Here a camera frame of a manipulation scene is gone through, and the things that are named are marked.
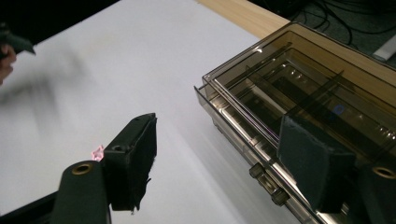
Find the white tabletop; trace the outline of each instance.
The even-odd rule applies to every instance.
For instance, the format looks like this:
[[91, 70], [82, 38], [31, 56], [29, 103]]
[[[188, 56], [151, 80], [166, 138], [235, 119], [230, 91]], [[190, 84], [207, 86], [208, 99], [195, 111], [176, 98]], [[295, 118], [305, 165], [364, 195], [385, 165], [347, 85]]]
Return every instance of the white tabletop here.
[[0, 213], [56, 191], [134, 117], [157, 115], [141, 210], [113, 223], [298, 223], [248, 174], [193, 86], [259, 39], [195, 1], [123, 0], [21, 53], [0, 87]]

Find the pink object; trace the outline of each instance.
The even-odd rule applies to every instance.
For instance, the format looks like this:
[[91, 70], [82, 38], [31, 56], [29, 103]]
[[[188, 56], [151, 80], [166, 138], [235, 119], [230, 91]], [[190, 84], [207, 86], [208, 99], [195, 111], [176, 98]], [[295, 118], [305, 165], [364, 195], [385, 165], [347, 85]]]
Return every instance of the pink object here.
[[92, 159], [94, 161], [101, 161], [102, 158], [105, 156], [104, 150], [105, 148], [102, 145], [100, 145], [99, 148], [97, 148], [95, 151], [91, 153]]

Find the transparent box lid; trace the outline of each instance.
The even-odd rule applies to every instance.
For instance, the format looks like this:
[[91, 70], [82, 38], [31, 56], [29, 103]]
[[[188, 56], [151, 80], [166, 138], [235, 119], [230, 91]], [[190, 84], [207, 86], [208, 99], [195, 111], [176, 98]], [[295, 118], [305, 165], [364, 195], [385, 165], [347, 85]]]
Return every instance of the transparent box lid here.
[[199, 92], [252, 144], [263, 137], [276, 150], [282, 116], [293, 115], [354, 151], [359, 166], [396, 156], [395, 75], [290, 23], [203, 76]]

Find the finger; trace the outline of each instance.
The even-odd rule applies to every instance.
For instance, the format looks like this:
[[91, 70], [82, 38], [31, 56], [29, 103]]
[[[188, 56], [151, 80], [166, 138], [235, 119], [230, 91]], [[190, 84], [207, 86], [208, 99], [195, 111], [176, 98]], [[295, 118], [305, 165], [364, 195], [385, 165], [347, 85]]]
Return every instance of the finger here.
[[7, 44], [1, 46], [1, 52], [5, 55], [8, 53], [8, 45]]
[[6, 58], [0, 60], [0, 67], [6, 68], [9, 67], [12, 63], [17, 61], [17, 55], [13, 48], [8, 49], [8, 55]]
[[0, 70], [0, 80], [3, 81], [3, 79], [8, 77], [8, 75], [11, 74], [13, 70], [14, 68], [12, 66], [2, 68]]

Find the hand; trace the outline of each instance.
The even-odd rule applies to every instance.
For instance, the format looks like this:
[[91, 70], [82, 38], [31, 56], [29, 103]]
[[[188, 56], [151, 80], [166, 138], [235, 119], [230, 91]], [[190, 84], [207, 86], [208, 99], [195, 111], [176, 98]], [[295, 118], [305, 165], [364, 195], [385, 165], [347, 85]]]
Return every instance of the hand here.
[[2, 85], [3, 80], [12, 73], [13, 67], [11, 65], [17, 61], [17, 54], [10, 45], [2, 45], [1, 53], [6, 55], [6, 57], [0, 60], [0, 85]]

